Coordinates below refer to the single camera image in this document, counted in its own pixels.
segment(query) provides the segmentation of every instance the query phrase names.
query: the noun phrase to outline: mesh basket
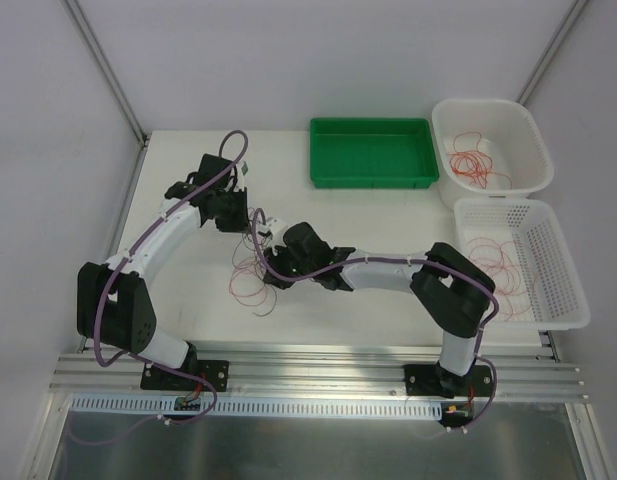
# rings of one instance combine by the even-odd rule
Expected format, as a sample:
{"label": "mesh basket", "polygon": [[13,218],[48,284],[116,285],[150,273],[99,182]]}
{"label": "mesh basket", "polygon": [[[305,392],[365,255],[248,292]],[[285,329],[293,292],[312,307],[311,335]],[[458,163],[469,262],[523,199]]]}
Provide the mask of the mesh basket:
{"label": "mesh basket", "polygon": [[455,204],[459,248],[497,285],[500,328],[568,330],[590,323],[590,310],[557,218],[544,202],[461,199]]}

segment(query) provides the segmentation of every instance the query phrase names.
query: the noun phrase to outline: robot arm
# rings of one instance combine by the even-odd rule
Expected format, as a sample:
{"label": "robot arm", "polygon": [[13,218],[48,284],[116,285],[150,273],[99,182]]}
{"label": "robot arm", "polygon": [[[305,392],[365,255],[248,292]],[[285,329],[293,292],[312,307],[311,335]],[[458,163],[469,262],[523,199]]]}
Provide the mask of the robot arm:
{"label": "robot arm", "polygon": [[194,346],[157,326],[157,318],[148,290],[170,255],[208,220],[219,231],[244,232],[248,228],[247,191],[244,172],[238,166],[200,192],[166,218],[166,212],[228,167],[231,162],[214,155],[204,155],[199,170],[177,182],[165,194],[158,217],[165,221],[152,231],[144,232],[132,245],[103,264],[86,263],[79,271],[77,293],[77,330],[93,338],[97,305],[104,285],[124,260],[125,264],[113,283],[101,321],[101,341],[143,358],[196,374],[197,354]]}
{"label": "robot arm", "polygon": [[[439,384],[432,386],[432,390],[442,396],[452,396],[463,387],[475,361],[479,324],[490,305],[489,298],[475,283],[491,293],[495,284],[457,250],[444,243],[435,243],[428,252],[410,255],[374,254],[349,247],[331,248],[308,223],[288,227],[275,218],[267,219],[258,230],[261,235],[272,237],[264,251],[267,263],[286,278],[300,278],[329,265],[358,259],[358,263],[329,270],[315,276],[314,280],[329,290],[351,292],[381,288],[414,293],[443,329],[437,368]],[[362,261],[377,257],[383,261]],[[450,283],[442,282],[449,274],[436,266],[439,264],[455,272],[455,275],[450,274]],[[457,278],[457,273],[463,274],[464,279]],[[264,276],[264,283],[280,289],[294,284],[269,271]]]}

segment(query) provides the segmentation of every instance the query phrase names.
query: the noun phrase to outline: metal frame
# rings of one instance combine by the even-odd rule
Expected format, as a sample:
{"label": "metal frame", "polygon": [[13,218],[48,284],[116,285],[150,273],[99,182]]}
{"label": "metal frame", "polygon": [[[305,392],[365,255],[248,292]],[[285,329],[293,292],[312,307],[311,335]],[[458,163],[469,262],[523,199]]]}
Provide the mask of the metal frame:
{"label": "metal frame", "polygon": [[[116,251],[143,165],[148,135],[106,58],[78,0],[61,0],[86,48],[94,59],[122,114],[142,149],[135,160],[125,198],[115,221],[107,253]],[[546,46],[517,102],[527,104],[554,62],[566,38],[590,0],[574,0]],[[490,358],[499,373],[497,402],[563,403],[588,478],[615,478],[605,446],[596,427],[580,370],[562,363],[550,333],[541,334],[542,347],[490,347]],[[403,403],[405,386],[401,367],[408,362],[431,362],[439,347],[349,347],[310,345],[262,345],[199,342],[200,356],[231,362],[229,390],[223,398],[255,398],[274,401],[306,399],[376,399]],[[139,389],[142,365],[122,358],[102,370],[96,364],[90,342],[84,338],[78,353],[60,357],[34,456],[28,459],[26,478],[47,478],[59,446],[61,432],[74,393],[124,392],[145,396]]]}
{"label": "metal frame", "polygon": [[[345,347],[199,342],[200,358],[230,362],[226,396],[386,399],[405,397],[402,366],[434,363],[440,347]],[[111,355],[112,349],[105,350]],[[587,403],[579,368],[555,363],[550,347],[490,347],[482,350],[497,369],[496,401]],[[60,357],[50,390],[133,392],[143,365],[129,358],[103,370],[89,346]]]}
{"label": "metal frame", "polygon": [[[258,404],[301,405],[307,399],[359,403],[380,401],[403,406],[402,366],[433,362],[439,347],[350,347],[324,345],[266,345],[259,343],[197,342],[200,358],[231,362],[228,390],[222,401],[253,400]],[[106,349],[109,356],[113,349]],[[605,448],[594,422],[580,369],[556,362],[550,345],[484,347],[483,355],[497,367],[496,402],[559,403],[567,406],[573,435],[587,478],[613,478]],[[72,396],[78,392],[123,393],[137,399],[155,392],[139,389],[142,364],[122,358],[108,369],[95,361],[92,342],[84,351],[60,357],[50,390],[44,431],[27,478],[46,478],[57,451]],[[435,401],[422,398],[417,401]]]}
{"label": "metal frame", "polygon": [[567,404],[566,411],[586,478],[601,480],[617,478],[608,450],[599,433],[592,405]]}
{"label": "metal frame", "polygon": [[548,45],[541,54],[541,57],[539,57],[539,61],[537,61],[535,68],[533,68],[530,77],[528,77],[524,87],[517,96],[517,103],[524,106],[528,105],[533,94],[537,90],[537,86],[554,63],[557,54],[561,51],[566,39],[570,36],[574,26],[581,18],[581,14],[591,2],[592,0],[574,0],[572,2],[564,18],[561,20],[555,33],[548,42]]}
{"label": "metal frame", "polygon": [[147,140],[148,136],[146,132],[141,127],[137,116],[135,115],[130,102],[128,102],[128,98],[121,88],[121,84],[119,80],[117,80],[117,76],[113,71],[110,63],[108,62],[108,58],[106,58],[106,54],[104,53],[101,45],[99,44],[99,40],[95,35],[92,27],[90,26],[90,22],[86,18],[84,14],[84,10],[79,4],[78,0],[61,0],[61,3],[66,8],[66,11],[70,15],[75,27],[77,28],[77,32],[79,33],[81,39],[84,41],[88,52],[92,56],[97,68],[102,74],[110,92],[112,93],[113,98],[117,102],[121,113],[123,114],[126,122],[128,122],[128,126],[132,130],[135,138],[140,144],[144,144]]}

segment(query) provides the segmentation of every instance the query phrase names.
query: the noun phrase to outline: metal floor panel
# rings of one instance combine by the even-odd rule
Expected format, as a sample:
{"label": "metal floor panel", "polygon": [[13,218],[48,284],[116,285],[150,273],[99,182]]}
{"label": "metal floor panel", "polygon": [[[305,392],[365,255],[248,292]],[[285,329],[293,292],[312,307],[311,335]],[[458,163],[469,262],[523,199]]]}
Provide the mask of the metal floor panel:
{"label": "metal floor panel", "polygon": [[[72,431],[106,439],[136,415],[72,413]],[[479,425],[209,416],[184,427],[148,422],[113,445],[63,440],[52,479],[583,479],[562,405],[496,404]]]}

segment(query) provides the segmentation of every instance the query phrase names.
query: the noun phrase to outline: green tray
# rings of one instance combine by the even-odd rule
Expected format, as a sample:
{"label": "green tray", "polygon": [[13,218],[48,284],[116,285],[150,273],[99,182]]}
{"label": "green tray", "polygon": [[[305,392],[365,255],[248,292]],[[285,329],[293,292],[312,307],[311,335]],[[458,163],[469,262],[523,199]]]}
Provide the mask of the green tray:
{"label": "green tray", "polygon": [[317,188],[428,188],[439,179],[423,118],[314,118],[310,178]]}

